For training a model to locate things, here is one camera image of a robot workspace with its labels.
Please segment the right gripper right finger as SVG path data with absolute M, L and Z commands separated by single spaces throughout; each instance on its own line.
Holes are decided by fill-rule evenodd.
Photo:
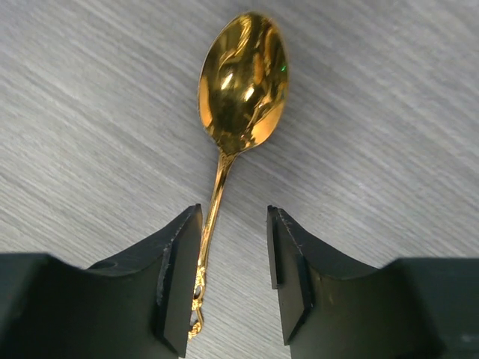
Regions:
M 267 210 L 272 288 L 293 358 L 476 358 L 478 260 L 374 268 Z

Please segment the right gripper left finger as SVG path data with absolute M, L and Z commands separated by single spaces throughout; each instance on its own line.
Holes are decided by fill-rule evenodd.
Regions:
M 202 213 L 81 269 L 46 253 L 1 256 L 3 358 L 182 358 Z

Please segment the gold spoon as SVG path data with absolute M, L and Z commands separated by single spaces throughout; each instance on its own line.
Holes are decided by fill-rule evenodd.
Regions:
M 198 83 L 198 113 L 219 150 L 210 208 L 201 234 L 194 322 L 189 338 L 204 327 L 201 308 L 207 288 L 210 244 L 226 179 L 235 159 L 263 144 L 279 124 L 289 87 L 287 54 L 279 27 L 249 11 L 232 19 L 213 41 Z

